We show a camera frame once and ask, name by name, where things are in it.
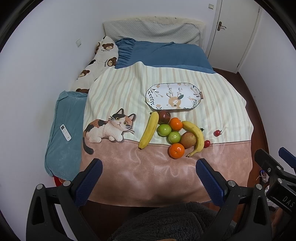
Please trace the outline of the curved banana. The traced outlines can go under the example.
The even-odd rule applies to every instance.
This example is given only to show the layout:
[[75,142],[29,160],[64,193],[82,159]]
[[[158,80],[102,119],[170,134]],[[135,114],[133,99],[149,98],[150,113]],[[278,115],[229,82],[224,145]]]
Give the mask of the curved banana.
[[196,145],[192,152],[186,155],[186,157],[192,157],[194,154],[201,152],[204,149],[204,136],[198,126],[189,121],[182,121],[183,128],[188,132],[191,132],[196,137]]

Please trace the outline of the orange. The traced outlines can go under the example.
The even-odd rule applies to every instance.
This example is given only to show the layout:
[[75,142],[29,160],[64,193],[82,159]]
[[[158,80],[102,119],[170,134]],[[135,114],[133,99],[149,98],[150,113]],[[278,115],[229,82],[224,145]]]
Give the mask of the orange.
[[169,125],[173,131],[180,131],[183,128],[183,123],[178,118],[171,118]]
[[174,143],[169,147],[169,155],[173,159],[179,159],[184,156],[185,148],[180,143]]

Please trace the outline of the tan red apple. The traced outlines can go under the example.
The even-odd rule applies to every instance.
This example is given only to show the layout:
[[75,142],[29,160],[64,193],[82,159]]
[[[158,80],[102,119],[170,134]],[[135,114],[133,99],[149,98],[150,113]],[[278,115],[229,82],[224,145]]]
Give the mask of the tan red apple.
[[185,149],[195,146],[196,142],[197,142],[197,138],[191,132],[185,132],[181,136],[180,144],[182,144]]

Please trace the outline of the green apple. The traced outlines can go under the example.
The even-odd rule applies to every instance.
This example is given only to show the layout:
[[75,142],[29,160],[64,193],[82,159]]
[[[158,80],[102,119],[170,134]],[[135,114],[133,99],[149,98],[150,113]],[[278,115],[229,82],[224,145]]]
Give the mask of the green apple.
[[171,126],[168,124],[161,124],[157,128],[158,135],[166,137],[171,133]]
[[181,135],[179,132],[173,131],[169,133],[169,135],[167,136],[167,139],[171,144],[175,144],[181,140]]

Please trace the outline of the long banana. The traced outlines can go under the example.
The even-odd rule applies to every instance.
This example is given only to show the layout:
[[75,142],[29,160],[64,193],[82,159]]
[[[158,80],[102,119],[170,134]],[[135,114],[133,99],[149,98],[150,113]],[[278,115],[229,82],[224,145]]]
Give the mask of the long banana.
[[159,114],[157,111],[154,111],[151,113],[151,116],[149,117],[149,121],[145,128],[145,131],[140,139],[140,142],[138,145],[139,149],[142,150],[149,144],[149,142],[151,141],[154,135],[154,132],[156,131],[158,122],[159,122]]

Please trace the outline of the dark red apple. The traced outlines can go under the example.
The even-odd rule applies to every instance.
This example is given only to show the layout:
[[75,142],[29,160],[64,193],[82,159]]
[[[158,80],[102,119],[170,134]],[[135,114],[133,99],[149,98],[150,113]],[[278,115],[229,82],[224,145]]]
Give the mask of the dark red apple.
[[159,124],[167,124],[170,122],[171,114],[166,110],[161,110],[158,112],[159,114]]

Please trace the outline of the red object under cushion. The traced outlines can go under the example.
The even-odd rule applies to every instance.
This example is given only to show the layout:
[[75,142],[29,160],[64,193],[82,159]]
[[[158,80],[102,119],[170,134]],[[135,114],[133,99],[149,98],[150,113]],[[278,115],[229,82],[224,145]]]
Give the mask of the red object under cushion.
[[59,177],[54,176],[54,182],[55,182],[55,185],[57,187],[59,187],[59,186],[63,185],[63,183],[65,182],[65,180],[62,179],[62,178],[59,178]]

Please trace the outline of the teal cushion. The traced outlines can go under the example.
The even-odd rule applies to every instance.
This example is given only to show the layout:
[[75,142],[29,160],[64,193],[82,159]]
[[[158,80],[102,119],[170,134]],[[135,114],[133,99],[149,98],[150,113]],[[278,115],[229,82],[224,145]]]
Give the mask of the teal cushion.
[[86,93],[63,91],[56,105],[45,153],[50,176],[73,180],[79,173]]

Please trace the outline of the dark fuzzy garment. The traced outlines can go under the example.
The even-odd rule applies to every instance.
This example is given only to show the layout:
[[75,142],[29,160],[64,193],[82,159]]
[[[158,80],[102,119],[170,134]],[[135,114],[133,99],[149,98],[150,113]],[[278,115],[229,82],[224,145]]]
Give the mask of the dark fuzzy garment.
[[200,240],[216,215],[198,202],[156,208],[125,222],[109,240]]

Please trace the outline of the white remote control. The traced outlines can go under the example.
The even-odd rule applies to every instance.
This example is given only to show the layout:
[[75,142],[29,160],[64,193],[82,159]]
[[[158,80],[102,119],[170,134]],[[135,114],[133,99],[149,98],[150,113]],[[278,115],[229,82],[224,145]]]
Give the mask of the white remote control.
[[60,126],[60,130],[61,130],[63,136],[65,137],[66,141],[69,142],[69,141],[71,140],[72,137],[71,137],[71,135],[69,134],[69,132],[68,132],[68,130],[67,130],[67,128],[65,127],[64,124],[62,124],[62,125]]

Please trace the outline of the striped cat print blanket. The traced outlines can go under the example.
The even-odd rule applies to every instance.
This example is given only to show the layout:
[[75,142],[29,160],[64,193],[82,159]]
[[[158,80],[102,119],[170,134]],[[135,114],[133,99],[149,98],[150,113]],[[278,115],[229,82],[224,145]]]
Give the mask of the striped cat print blanket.
[[[173,159],[170,143],[154,133],[149,145],[138,148],[152,109],[146,91],[159,83],[191,83],[203,99],[194,109],[171,115],[202,129],[210,146],[192,157]],[[91,85],[83,120],[81,170],[94,159],[103,172],[89,199],[120,206],[165,206],[207,202],[209,196],[196,174],[196,161],[206,159],[224,178],[246,186],[252,170],[253,125],[246,100],[218,73],[151,67],[141,62],[110,68]],[[215,130],[222,130],[218,137]]]

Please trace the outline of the oval deer pattern tray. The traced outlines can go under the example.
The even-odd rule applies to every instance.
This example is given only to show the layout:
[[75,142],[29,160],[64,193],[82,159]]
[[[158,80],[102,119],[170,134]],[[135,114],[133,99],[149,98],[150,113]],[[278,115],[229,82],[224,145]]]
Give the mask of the oval deer pattern tray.
[[202,99],[202,92],[191,83],[159,83],[151,86],[145,94],[146,103],[154,110],[191,110]]

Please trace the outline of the bear print pillow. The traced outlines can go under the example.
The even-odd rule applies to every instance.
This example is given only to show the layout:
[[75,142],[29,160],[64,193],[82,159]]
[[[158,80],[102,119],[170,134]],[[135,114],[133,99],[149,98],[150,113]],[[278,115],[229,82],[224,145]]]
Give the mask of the bear print pillow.
[[103,37],[96,46],[95,56],[75,80],[71,91],[86,92],[108,68],[115,67],[117,61],[118,46],[110,37]]

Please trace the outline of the blue duvet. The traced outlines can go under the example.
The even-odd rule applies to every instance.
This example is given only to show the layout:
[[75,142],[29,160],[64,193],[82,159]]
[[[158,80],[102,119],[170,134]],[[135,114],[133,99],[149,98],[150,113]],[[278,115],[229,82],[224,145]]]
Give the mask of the blue duvet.
[[115,42],[118,47],[116,69],[125,68],[136,62],[152,67],[173,67],[213,74],[204,51],[197,45],[153,43],[123,38]]

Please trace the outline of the white door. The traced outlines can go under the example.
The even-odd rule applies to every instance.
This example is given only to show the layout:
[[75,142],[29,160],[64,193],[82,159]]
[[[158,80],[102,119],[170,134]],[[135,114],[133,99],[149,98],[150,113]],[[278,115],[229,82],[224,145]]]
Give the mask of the white door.
[[[261,17],[256,1],[217,1],[206,55],[212,67],[236,73],[251,46]],[[218,23],[227,27],[217,31]]]

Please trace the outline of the wall switch left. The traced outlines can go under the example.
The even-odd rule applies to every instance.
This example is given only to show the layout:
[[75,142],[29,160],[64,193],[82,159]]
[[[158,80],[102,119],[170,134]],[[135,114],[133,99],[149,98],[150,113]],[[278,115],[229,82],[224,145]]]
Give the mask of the wall switch left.
[[78,39],[77,41],[76,41],[76,46],[79,48],[80,46],[81,46],[81,40],[80,39]]

